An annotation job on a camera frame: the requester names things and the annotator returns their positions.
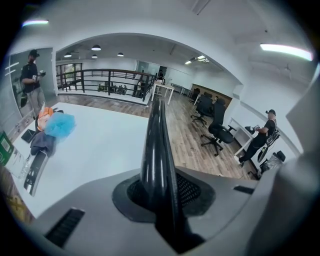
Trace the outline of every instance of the office chair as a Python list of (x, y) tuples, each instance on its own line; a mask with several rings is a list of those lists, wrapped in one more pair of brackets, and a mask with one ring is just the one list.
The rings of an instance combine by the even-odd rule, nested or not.
[(207, 122), (204, 120), (204, 116), (206, 117), (212, 117), (213, 113), (212, 111), (210, 111), (212, 109), (212, 98), (209, 98), (205, 95), (201, 95), (200, 96), (200, 101), (198, 106), (196, 107), (196, 111), (200, 114), (200, 116), (196, 116), (196, 115), (191, 115), (191, 117), (195, 117), (195, 119), (193, 119), (193, 122), (196, 120), (201, 121), (202, 123), (202, 127), (205, 127), (205, 125), (207, 124)]
[(205, 134), (201, 135), (202, 137), (206, 137), (210, 141), (207, 143), (202, 143), (201, 147), (204, 145), (208, 144), (213, 144), (216, 154), (214, 156), (219, 155), (219, 151), (223, 150), (224, 148), (219, 144), (221, 142), (230, 144), (231, 142), (234, 141), (234, 136), (231, 134), (231, 130), (235, 130), (233, 127), (229, 125), (229, 129), (224, 127), (222, 124), (224, 123), (224, 116), (225, 116), (225, 111), (226, 107), (224, 106), (226, 104), (225, 100), (222, 98), (218, 98), (217, 101), (215, 102), (214, 105), (214, 110), (213, 110), (213, 122), (210, 124), (208, 130), (209, 133), (213, 135), (213, 137), (209, 137)]
[(196, 101), (196, 99), (197, 99), (197, 97), (198, 97), (199, 94), (200, 94), (200, 89), (199, 89), (199, 88), (195, 88), (195, 89), (193, 90), (193, 93), (192, 93), (192, 96), (191, 96), (191, 99), (192, 99), (192, 100), (189, 100), (189, 102), (194, 103), (194, 102)]

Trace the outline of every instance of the railing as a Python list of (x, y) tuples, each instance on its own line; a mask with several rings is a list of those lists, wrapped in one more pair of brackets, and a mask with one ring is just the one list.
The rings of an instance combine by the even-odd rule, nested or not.
[(56, 75), (59, 91), (82, 90), (129, 95), (145, 101), (156, 76), (122, 69), (83, 69)]

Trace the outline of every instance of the white wall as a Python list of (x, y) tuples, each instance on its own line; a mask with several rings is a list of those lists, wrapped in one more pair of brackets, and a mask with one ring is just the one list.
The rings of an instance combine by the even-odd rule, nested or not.
[(231, 74), (224, 71), (210, 72), (208, 70), (197, 70), (192, 83), (210, 88), (232, 98), (233, 91), (240, 82)]

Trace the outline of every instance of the white ceiling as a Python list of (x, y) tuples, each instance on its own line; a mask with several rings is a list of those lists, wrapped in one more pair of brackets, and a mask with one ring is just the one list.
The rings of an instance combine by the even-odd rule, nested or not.
[[(92, 51), (93, 45), (99, 45), (101, 51)], [(99, 58), (116, 57), (119, 52), (122, 52), (127, 58), (142, 60), (139, 52), (142, 55), (167, 55), (171, 60), (184, 65), (191, 58), (201, 56), (202, 53), (197, 52), (184, 45), (179, 45), (169, 40), (164, 40), (158, 37), (144, 35), (129, 35), (129, 34), (106, 34), (103, 36), (91, 38), (74, 45), (70, 45), (62, 51), (56, 53), (56, 60), (66, 60), (64, 55), (70, 52), (70, 59), (91, 59), (93, 54), (97, 54)], [(218, 63), (195, 61), (189, 64), (193, 69), (206, 69), (212, 72), (224, 70)]]
[[(268, 0), (211, 0), (197, 15), (194, 11), (207, 0), (177, 0), (183, 3), (190, 16), (205, 19), (211, 26), (219, 26), (227, 31), (233, 40), (234, 51), (250, 64), (252, 70), (264, 69), (278, 73), (289, 79), (308, 84), (316, 68), (317, 60), (306, 61), (288, 54), (266, 52), (260, 43), (284, 44), (312, 51), (301, 28), (279, 8)], [(94, 44), (99, 44), (102, 51), (99, 57), (116, 56), (124, 52), (125, 57), (134, 58), (137, 49), (146, 52), (162, 53), (164, 56), (185, 63), (192, 57), (201, 55), (196, 49), (176, 45), (170, 55), (174, 42), (161, 38), (141, 35), (104, 35), (69, 46), (57, 53), (57, 60), (62, 60), (66, 51), (80, 52), (75, 58), (89, 59)], [(210, 64), (193, 62), (192, 67), (219, 71), (221, 66), (213, 59)]]
[[(190, 11), (197, 2), (180, 1)], [(272, 1), (211, 0), (199, 14), (209, 15), (214, 17), (215, 22), (219, 20), (219, 24), (230, 33), (235, 47), (253, 69), (275, 71), (303, 84), (311, 81), (317, 60), (310, 62), (288, 54), (266, 52), (260, 48), (260, 43), (270, 43), (313, 51), (299, 25), (286, 15), (283, 9), (272, 4)]]

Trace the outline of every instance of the black vent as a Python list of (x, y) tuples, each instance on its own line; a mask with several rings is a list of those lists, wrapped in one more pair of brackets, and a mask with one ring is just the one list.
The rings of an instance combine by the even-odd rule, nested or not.
[(201, 189), (198, 185), (188, 181), (178, 173), (176, 174), (176, 180), (178, 183), (178, 190), (182, 207), (190, 204), (200, 196)]
[(82, 210), (70, 209), (45, 237), (56, 246), (64, 246), (84, 215)]
[(132, 202), (151, 211), (148, 208), (147, 192), (139, 179), (128, 187), (127, 195)]

